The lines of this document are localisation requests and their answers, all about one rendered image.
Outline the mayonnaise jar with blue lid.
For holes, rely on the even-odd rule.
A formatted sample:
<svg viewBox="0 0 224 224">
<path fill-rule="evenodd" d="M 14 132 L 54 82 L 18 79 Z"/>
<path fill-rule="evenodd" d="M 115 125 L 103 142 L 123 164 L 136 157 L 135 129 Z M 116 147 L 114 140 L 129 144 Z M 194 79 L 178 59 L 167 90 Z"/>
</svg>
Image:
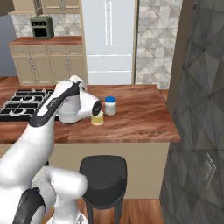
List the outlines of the mayonnaise jar with blue lid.
<svg viewBox="0 0 224 224">
<path fill-rule="evenodd" d="M 105 98 L 105 113 L 109 116 L 116 113 L 116 98 L 114 96 L 107 96 Z"/>
</svg>

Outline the grey patterned cabinet door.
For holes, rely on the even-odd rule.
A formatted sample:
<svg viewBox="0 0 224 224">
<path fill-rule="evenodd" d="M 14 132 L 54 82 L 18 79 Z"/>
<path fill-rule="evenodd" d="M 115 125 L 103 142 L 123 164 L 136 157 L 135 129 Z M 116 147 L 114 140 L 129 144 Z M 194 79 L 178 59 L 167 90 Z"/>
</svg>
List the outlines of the grey patterned cabinet door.
<svg viewBox="0 0 224 224">
<path fill-rule="evenodd" d="M 181 140 L 169 146 L 164 224 L 224 224 L 224 0 L 189 0 L 192 17 L 179 84 L 169 89 Z M 203 180 L 210 155 L 211 184 Z"/>
</svg>

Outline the pale yellow jar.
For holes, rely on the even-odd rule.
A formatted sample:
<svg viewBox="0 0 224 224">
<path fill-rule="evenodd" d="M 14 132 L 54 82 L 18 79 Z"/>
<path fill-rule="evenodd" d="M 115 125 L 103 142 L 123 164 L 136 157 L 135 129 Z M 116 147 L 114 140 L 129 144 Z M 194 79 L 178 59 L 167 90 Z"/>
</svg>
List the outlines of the pale yellow jar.
<svg viewBox="0 0 224 224">
<path fill-rule="evenodd" d="M 98 115 L 91 117 L 91 123 L 96 126 L 103 124 L 103 111 L 102 110 L 100 111 L 100 113 Z"/>
</svg>

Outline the beige kitchen island base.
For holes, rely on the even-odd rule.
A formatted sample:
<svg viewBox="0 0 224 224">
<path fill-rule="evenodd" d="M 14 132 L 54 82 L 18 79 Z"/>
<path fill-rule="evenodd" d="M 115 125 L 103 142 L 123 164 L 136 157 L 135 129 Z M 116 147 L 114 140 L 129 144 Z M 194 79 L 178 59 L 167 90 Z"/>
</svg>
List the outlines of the beige kitchen island base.
<svg viewBox="0 0 224 224">
<path fill-rule="evenodd" d="M 169 143 L 56 143 L 50 165 L 78 171 L 92 155 L 117 155 L 128 166 L 126 199 L 158 199 Z"/>
</svg>

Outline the black round stool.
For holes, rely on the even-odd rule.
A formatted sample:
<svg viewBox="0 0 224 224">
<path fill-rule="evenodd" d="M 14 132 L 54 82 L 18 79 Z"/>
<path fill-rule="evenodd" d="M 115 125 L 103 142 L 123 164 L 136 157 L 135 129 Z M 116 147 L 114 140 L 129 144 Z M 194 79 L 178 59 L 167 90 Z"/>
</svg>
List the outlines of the black round stool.
<svg viewBox="0 0 224 224">
<path fill-rule="evenodd" d="M 81 160 L 80 173 L 87 177 L 86 202 L 89 224 L 94 224 L 93 209 L 115 209 L 115 224 L 123 216 L 123 198 L 126 193 L 128 170 L 121 156 L 95 155 Z"/>
</svg>

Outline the white fridge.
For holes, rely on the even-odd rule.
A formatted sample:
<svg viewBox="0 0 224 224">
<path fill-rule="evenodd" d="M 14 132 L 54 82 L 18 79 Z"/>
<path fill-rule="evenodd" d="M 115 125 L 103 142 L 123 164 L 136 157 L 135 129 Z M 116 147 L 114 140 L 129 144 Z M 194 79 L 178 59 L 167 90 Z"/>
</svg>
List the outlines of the white fridge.
<svg viewBox="0 0 224 224">
<path fill-rule="evenodd" d="M 132 81 L 135 0 L 81 0 L 88 83 Z"/>
</svg>

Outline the beige base cupboard run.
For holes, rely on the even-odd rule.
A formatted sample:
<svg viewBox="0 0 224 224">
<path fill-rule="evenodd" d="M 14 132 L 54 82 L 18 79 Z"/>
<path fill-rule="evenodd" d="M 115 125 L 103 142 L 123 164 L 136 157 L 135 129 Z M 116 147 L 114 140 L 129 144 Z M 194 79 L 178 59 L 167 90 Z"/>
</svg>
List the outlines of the beige base cupboard run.
<svg viewBox="0 0 224 224">
<path fill-rule="evenodd" d="M 22 86 L 53 86 L 72 75 L 88 82 L 82 36 L 21 37 L 8 46 Z"/>
</svg>

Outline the black gas hob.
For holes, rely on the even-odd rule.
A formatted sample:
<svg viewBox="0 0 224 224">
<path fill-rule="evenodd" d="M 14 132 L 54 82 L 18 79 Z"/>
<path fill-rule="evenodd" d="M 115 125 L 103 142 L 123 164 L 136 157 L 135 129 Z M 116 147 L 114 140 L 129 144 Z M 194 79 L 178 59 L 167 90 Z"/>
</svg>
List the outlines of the black gas hob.
<svg viewBox="0 0 224 224">
<path fill-rule="evenodd" d="M 0 108 L 0 122 L 28 122 L 52 89 L 19 89 Z"/>
</svg>

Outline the dark green toaster oven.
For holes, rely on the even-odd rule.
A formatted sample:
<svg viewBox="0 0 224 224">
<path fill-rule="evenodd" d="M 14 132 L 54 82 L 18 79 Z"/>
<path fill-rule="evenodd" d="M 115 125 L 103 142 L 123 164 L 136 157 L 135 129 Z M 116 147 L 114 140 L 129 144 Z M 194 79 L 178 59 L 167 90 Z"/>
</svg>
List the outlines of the dark green toaster oven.
<svg viewBox="0 0 224 224">
<path fill-rule="evenodd" d="M 50 16 L 32 17 L 30 21 L 35 39 L 51 39 L 54 36 L 53 20 Z"/>
</svg>

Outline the grey range hood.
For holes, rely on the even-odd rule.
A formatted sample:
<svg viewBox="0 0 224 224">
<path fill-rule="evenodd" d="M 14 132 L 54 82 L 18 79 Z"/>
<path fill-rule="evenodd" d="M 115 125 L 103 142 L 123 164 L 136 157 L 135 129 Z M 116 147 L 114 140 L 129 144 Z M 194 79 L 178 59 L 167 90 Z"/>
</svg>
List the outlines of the grey range hood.
<svg viewBox="0 0 224 224">
<path fill-rule="evenodd" d="M 14 11 L 13 0 L 0 0 L 0 17 Z"/>
</svg>

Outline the beige wall cupboard run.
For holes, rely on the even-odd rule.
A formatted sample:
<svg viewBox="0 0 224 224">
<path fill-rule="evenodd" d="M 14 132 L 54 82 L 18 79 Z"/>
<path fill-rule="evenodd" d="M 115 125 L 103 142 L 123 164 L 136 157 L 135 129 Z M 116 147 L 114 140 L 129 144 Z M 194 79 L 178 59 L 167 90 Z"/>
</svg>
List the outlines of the beige wall cupboard run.
<svg viewBox="0 0 224 224">
<path fill-rule="evenodd" d="M 12 0 L 11 14 L 79 14 L 81 0 Z"/>
</svg>

